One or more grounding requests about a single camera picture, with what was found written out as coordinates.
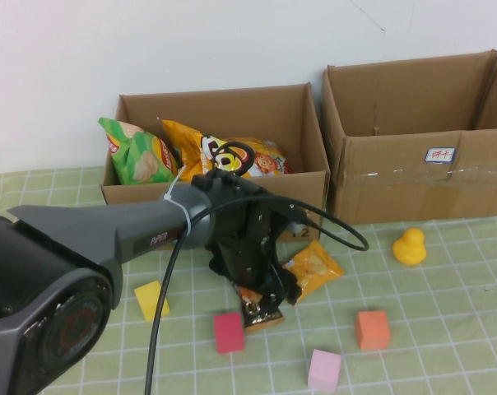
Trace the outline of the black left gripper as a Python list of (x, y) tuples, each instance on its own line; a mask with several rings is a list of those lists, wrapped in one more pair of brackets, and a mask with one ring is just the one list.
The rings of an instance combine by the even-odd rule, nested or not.
[(304, 210), (288, 198), (259, 195), (231, 203), (215, 217), (218, 227), (207, 244), (209, 268), (238, 286), (295, 305), (301, 287), (279, 263), (276, 241), (290, 224), (304, 224)]

